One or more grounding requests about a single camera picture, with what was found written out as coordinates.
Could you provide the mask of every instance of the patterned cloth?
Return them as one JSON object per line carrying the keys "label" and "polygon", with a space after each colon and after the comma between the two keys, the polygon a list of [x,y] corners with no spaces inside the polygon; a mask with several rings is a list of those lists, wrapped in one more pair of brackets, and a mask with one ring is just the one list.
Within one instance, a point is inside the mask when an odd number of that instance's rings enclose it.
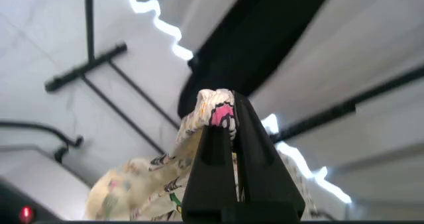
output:
{"label": "patterned cloth", "polygon": [[[181,221],[181,202],[203,127],[215,125],[227,128],[233,140],[237,132],[233,107],[234,96],[231,91],[201,90],[197,95],[195,109],[182,120],[174,151],[151,161],[134,158],[106,173],[89,193],[85,209],[87,218]],[[304,191],[303,176],[296,171],[294,162],[284,158],[284,155],[282,160],[303,198],[307,200],[305,212],[309,212],[315,207],[309,194]]]}

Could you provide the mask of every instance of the black metal rod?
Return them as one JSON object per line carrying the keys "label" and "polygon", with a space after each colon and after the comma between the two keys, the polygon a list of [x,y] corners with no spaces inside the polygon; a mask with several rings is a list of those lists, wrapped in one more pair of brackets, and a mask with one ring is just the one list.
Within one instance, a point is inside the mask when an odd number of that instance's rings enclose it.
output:
{"label": "black metal rod", "polygon": [[61,131],[58,129],[43,125],[40,123],[32,123],[27,121],[0,121],[0,127],[2,128],[20,128],[20,129],[36,129],[39,131],[45,131],[50,134],[53,134],[54,136],[58,137],[61,141],[63,141],[66,146],[72,146],[72,147],[79,147],[81,146],[81,143],[83,142],[83,137],[78,136],[75,141],[72,141],[69,139],[66,135],[64,135]]}
{"label": "black metal rod", "polygon": [[290,139],[301,133],[310,131],[311,129],[317,128],[325,123],[334,121],[335,119],[341,118],[350,113],[356,112],[356,105],[366,100],[372,99],[385,92],[399,88],[408,83],[414,82],[424,76],[424,66],[413,69],[406,72],[394,79],[387,81],[381,85],[377,85],[369,89],[368,91],[362,92],[358,95],[353,96],[346,101],[339,103],[331,107],[328,110],[320,112],[316,115],[310,116],[294,125],[282,129],[278,134],[270,135],[271,140],[274,143]]}
{"label": "black metal rod", "polygon": [[125,115],[103,92],[100,91],[91,81],[89,81],[84,75],[81,75],[81,79],[85,84],[87,84],[108,106],[110,106],[114,112],[116,112],[125,122],[130,125],[141,137],[143,137],[156,151],[160,154],[165,154],[165,151],[162,150],[148,135],[146,135],[140,127],[138,127],[133,120],[131,120],[127,115]]}
{"label": "black metal rod", "polygon": [[87,29],[88,62],[94,61],[93,0],[85,0],[85,25]]}
{"label": "black metal rod", "polygon": [[168,114],[165,113],[144,91],[141,90],[140,87],[137,86],[120,68],[118,68],[111,60],[109,61],[109,65],[116,73],[118,73],[139,95],[141,95],[153,108],[155,108],[175,129],[179,129],[180,126],[169,117]]}
{"label": "black metal rod", "polygon": [[107,62],[108,60],[126,51],[127,51],[127,45],[125,43],[120,44],[116,46],[113,50],[110,50],[100,55],[97,59],[94,59],[91,62],[86,62],[83,65],[72,69],[71,71],[65,73],[62,76],[54,77],[52,80],[47,81],[46,85],[44,86],[45,90],[49,93],[57,91],[61,87],[65,86],[66,84],[77,80],[81,74],[86,74],[92,71],[93,69],[99,67],[100,65]]}

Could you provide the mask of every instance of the cloth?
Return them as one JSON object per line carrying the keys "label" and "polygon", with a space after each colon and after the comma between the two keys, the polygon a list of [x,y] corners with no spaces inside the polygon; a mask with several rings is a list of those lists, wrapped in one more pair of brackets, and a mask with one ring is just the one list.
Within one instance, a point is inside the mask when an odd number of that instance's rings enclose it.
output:
{"label": "cloth", "polygon": [[[182,120],[173,152],[150,161],[133,158],[120,168],[108,171],[89,193],[85,208],[87,218],[104,221],[181,221],[181,202],[203,127],[224,127],[229,130],[230,139],[233,140],[237,132],[233,108],[234,96],[231,91],[201,90],[195,109]],[[305,212],[309,213],[315,206],[305,188],[304,177],[290,158],[282,157],[297,188],[307,200]]]}

